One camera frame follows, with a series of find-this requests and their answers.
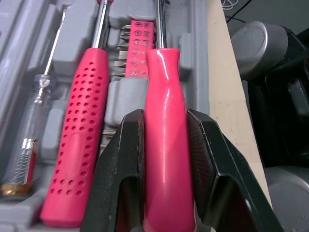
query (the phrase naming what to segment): beige wooden board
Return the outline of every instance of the beige wooden board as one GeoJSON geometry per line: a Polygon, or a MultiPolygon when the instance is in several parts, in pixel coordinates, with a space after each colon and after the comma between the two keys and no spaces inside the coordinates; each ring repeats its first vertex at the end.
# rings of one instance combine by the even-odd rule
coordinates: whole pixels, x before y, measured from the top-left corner
{"type": "Polygon", "coordinates": [[[221,1],[207,1],[210,115],[245,156],[271,203],[221,1]]]}

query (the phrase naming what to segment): transparent handle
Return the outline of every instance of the transparent handle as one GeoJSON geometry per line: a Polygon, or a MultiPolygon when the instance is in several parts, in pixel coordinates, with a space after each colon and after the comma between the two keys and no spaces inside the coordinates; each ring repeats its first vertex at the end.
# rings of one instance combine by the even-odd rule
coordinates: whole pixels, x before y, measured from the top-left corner
{"type": "Polygon", "coordinates": [[[35,91],[29,99],[10,158],[4,182],[10,185],[31,184],[35,156],[51,106],[54,80],[48,75],[35,76],[35,91]]]}

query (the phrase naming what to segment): glossy pink handle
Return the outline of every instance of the glossy pink handle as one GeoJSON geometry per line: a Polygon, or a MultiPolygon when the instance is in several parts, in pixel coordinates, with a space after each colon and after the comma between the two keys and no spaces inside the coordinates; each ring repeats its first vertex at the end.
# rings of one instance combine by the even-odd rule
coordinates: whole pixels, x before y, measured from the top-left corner
{"type": "Polygon", "coordinates": [[[86,50],[73,79],[57,164],[41,212],[55,227],[79,227],[91,188],[108,91],[108,55],[86,50]]]}
{"type": "Polygon", "coordinates": [[[193,232],[196,228],[187,110],[178,60],[177,49],[146,53],[146,232],[193,232]]]}

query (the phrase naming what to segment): voltage tester screwdriver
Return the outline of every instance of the voltage tester screwdriver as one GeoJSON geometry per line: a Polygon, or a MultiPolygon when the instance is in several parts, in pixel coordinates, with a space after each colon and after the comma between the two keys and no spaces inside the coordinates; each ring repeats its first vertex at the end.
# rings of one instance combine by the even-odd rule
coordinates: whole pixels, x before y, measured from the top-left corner
{"type": "Polygon", "coordinates": [[[32,184],[35,159],[51,107],[51,92],[56,83],[54,77],[49,75],[49,71],[65,15],[66,8],[63,10],[45,72],[36,75],[34,78],[35,91],[26,105],[26,112],[22,118],[14,152],[9,161],[4,184],[1,186],[2,194],[5,196],[25,195],[32,184]]]}
{"type": "Polygon", "coordinates": [[[146,52],[145,232],[193,232],[194,195],[179,51],[166,48],[164,0],[156,0],[157,49],[146,52]]]}
{"type": "Polygon", "coordinates": [[[84,216],[107,100],[108,54],[102,48],[111,3],[99,2],[92,47],[71,86],[55,172],[41,211],[41,220],[49,226],[79,227],[84,216]]]}

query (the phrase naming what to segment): tool case compartment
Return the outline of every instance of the tool case compartment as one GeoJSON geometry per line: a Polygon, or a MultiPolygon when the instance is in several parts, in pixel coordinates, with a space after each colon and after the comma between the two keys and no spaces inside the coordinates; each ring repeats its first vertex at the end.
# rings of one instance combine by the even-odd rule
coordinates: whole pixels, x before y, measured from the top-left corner
{"type": "MultiPolygon", "coordinates": [[[[0,232],[61,232],[75,229],[44,225],[39,214],[55,169],[73,76],[84,51],[90,47],[98,13],[96,0],[0,1],[0,182],[18,136],[33,78],[43,73],[61,20],[67,14],[53,56],[51,75],[57,80],[31,191],[22,197],[0,197],[0,232]]],[[[170,0],[166,5],[168,47],[178,48],[179,76],[187,107],[209,113],[206,1],[170,0]]],[[[113,63],[122,41],[121,28],[131,20],[154,21],[153,0],[114,0],[106,51],[109,72],[124,72],[113,63]]],[[[104,129],[116,129],[123,117],[144,107],[148,79],[110,76],[104,129]]],[[[109,138],[102,137],[102,144],[109,138]]]]}

